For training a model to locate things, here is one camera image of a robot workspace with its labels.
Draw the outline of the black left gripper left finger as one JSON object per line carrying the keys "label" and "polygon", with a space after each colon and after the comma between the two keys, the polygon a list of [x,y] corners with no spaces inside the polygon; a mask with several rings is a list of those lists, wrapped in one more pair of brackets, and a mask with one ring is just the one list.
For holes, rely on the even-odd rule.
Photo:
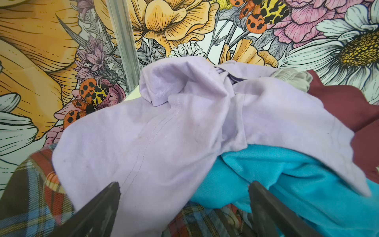
{"label": "black left gripper left finger", "polygon": [[109,237],[120,200],[120,187],[110,183],[63,225],[54,228],[51,237]]}

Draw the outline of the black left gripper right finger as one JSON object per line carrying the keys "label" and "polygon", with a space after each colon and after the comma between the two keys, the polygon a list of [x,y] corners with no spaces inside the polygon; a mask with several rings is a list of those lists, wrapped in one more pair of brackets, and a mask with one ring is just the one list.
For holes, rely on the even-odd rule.
{"label": "black left gripper right finger", "polygon": [[258,237],[278,237],[280,233],[286,237],[321,236],[261,183],[254,181],[248,191],[253,226]]}

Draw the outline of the maroon cloth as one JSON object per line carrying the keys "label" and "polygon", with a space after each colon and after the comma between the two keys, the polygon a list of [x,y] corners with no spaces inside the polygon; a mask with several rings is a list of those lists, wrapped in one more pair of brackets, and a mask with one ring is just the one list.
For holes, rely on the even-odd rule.
{"label": "maroon cloth", "polygon": [[320,99],[324,108],[338,118],[355,135],[351,145],[353,162],[366,177],[379,182],[379,107],[371,105],[363,93],[353,86],[325,86],[316,72],[308,93]]}

